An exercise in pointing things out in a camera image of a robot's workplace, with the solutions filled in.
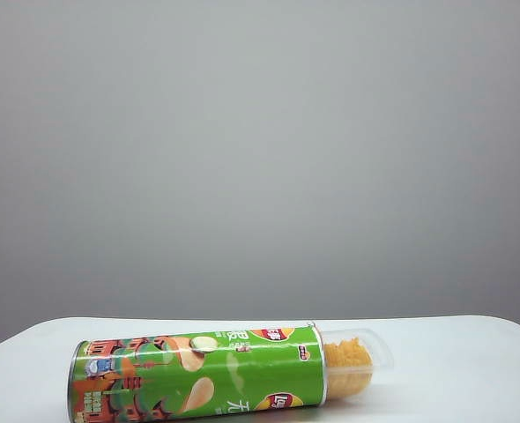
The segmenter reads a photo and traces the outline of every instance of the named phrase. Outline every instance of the gray backdrop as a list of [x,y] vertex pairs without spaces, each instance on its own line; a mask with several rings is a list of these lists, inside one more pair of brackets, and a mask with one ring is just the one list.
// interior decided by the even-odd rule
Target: gray backdrop
[[520,323],[520,1],[0,0],[0,341],[462,313]]

